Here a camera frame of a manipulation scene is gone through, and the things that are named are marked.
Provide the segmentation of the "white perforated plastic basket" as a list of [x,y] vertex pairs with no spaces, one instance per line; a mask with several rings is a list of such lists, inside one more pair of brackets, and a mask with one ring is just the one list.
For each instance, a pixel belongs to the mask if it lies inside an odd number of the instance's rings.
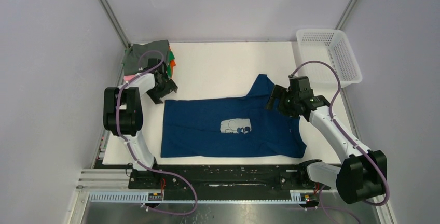
[[300,29],[296,32],[299,64],[320,61],[336,72],[341,86],[360,83],[363,79],[348,37],[341,30]]

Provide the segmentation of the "green folded t-shirt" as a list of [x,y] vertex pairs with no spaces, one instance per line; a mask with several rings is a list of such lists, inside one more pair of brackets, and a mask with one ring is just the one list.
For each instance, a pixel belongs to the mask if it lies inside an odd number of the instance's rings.
[[171,50],[169,50],[168,58],[169,58],[170,66],[175,66],[176,65],[176,63],[174,61],[175,60],[175,56],[174,56],[174,54],[173,54],[173,52]]

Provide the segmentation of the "orange folded t-shirt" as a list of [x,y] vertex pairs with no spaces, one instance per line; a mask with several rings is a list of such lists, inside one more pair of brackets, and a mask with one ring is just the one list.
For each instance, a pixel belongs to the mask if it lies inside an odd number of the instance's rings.
[[172,76],[173,76],[174,67],[175,67],[175,66],[170,66],[170,64],[168,65],[167,73],[168,73],[169,78],[172,78]]

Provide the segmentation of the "pink folded t-shirt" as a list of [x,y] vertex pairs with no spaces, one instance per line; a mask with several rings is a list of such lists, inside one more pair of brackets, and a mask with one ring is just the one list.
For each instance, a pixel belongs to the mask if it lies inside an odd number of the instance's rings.
[[129,81],[129,80],[131,80],[134,76],[135,76],[135,75],[126,75],[126,76],[123,77],[123,80],[124,80],[124,81]]

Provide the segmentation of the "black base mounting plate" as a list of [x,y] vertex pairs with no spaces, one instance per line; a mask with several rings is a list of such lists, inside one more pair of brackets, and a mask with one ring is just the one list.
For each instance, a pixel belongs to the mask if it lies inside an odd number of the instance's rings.
[[133,165],[122,170],[119,185],[95,194],[98,201],[121,203],[305,204],[318,199],[299,165]]

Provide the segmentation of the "grey folded t-shirt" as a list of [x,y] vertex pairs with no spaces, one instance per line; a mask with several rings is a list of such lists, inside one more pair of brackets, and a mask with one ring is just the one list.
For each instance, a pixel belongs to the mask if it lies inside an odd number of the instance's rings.
[[123,58],[125,76],[135,75],[140,71],[156,66],[164,57],[163,65],[169,65],[170,43],[168,40],[158,40],[144,45],[133,44]]

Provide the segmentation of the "blue t-shirt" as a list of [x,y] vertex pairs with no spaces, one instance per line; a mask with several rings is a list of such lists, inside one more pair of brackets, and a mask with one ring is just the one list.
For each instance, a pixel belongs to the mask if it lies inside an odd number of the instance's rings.
[[167,100],[161,157],[302,158],[307,145],[299,119],[265,109],[273,86],[265,74],[259,74],[245,96]]

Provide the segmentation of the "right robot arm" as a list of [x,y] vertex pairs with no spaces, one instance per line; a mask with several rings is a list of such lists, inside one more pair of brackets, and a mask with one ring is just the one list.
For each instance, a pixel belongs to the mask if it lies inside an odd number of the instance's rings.
[[274,106],[285,116],[303,117],[327,140],[337,154],[341,166],[319,159],[299,164],[299,185],[310,189],[316,183],[337,190],[348,204],[383,195],[389,196],[387,158],[371,150],[340,123],[331,103],[322,95],[314,95],[306,76],[289,76],[289,87],[274,85],[265,106]]

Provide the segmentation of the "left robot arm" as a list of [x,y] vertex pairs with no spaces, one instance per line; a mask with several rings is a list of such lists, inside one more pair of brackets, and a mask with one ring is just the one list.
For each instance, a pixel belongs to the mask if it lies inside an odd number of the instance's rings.
[[178,86],[172,80],[175,59],[148,59],[146,68],[129,75],[118,87],[104,90],[103,125],[119,139],[131,157],[135,170],[144,170],[141,182],[148,188],[160,184],[161,175],[152,169],[156,162],[147,147],[142,126],[144,122],[141,97],[148,95],[154,104],[162,104],[163,98],[176,93]]

